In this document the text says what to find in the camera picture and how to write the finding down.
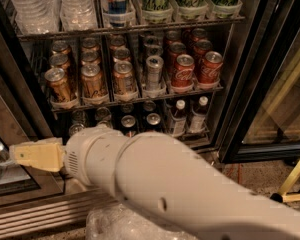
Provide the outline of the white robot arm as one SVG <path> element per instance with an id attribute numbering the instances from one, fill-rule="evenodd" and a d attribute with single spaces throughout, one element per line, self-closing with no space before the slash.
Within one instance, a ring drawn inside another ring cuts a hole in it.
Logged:
<path id="1" fill-rule="evenodd" d="M 127 137 L 101 124 L 67 142 L 24 142 L 9 153 L 20 165 L 66 170 L 152 222 L 201 240 L 300 240 L 299 211 L 242 187 L 163 133 Z"/>

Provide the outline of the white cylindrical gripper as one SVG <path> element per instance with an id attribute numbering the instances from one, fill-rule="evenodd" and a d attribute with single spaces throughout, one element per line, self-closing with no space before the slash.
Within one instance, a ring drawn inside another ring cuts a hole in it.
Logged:
<path id="1" fill-rule="evenodd" d="M 10 158 L 16 164 L 48 172 L 61 170 L 64 154 L 61 138 L 23 142 L 9 147 Z"/>

